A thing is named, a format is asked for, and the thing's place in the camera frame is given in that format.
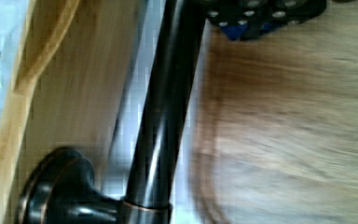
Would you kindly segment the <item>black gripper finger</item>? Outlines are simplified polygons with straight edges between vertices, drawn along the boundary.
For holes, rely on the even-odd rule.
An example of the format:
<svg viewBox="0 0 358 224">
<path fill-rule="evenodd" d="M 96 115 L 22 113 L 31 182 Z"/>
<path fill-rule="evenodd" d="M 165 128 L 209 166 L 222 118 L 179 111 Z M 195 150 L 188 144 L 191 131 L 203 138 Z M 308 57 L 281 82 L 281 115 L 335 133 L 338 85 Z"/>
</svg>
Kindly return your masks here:
<svg viewBox="0 0 358 224">
<path fill-rule="evenodd" d="M 210 0 L 208 21 L 231 41 L 248 41 L 324 13 L 327 0 Z"/>
</svg>

